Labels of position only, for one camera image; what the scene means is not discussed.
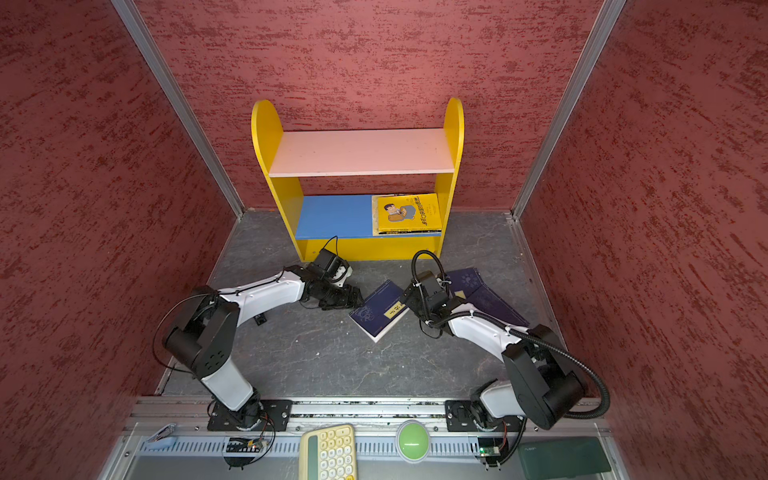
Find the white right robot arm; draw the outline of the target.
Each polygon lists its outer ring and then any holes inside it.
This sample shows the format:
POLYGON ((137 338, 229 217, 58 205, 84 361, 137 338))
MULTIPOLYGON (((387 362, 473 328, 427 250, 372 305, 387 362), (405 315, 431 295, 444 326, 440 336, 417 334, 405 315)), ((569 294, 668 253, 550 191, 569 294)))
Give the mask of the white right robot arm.
POLYGON ((562 418, 590 420, 608 412, 606 383, 548 327, 507 323, 453 296, 432 275, 413 281, 401 301, 423 326, 467 340, 504 364, 505 381, 492 380, 470 397, 468 410, 480 429, 515 416, 549 430, 562 418))

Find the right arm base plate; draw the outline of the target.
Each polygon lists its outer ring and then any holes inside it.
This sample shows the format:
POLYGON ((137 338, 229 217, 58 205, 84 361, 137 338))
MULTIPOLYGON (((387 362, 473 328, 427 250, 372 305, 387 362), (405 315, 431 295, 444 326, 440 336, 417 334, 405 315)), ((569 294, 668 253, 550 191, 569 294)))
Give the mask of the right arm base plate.
POLYGON ((444 403, 449 432, 519 433, 522 419, 494 417, 479 400, 447 400, 444 403))

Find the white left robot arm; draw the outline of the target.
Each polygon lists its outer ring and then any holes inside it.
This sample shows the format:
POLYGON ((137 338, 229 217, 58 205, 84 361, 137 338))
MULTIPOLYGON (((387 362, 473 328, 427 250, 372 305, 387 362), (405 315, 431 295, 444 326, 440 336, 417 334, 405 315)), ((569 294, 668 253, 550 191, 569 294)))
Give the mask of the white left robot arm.
POLYGON ((260 416, 260 396, 231 359, 238 328, 277 307, 315 300, 322 310, 363 305, 360 289, 316 266, 293 265, 276 275, 229 290, 208 286, 180 303, 162 346, 213 395, 242 428, 260 416))

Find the yellow cartoon book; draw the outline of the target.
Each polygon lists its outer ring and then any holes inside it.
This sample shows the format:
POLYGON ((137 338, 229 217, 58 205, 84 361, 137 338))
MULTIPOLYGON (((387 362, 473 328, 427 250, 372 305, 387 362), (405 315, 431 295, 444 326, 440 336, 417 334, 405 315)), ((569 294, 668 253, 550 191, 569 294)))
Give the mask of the yellow cartoon book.
POLYGON ((438 196, 373 195, 372 233, 374 236, 427 235, 442 231, 438 196))

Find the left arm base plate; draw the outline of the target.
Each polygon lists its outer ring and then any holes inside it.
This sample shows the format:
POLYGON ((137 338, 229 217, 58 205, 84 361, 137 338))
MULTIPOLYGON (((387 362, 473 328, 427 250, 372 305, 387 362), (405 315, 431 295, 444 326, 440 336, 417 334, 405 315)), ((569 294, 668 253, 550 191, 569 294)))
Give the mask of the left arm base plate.
POLYGON ((222 402, 212 400, 207 408, 207 430, 213 432, 262 431, 272 426, 283 432, 287 428, 293 402, 291 400, 249 400, 239 410, 230 410, 222 402))

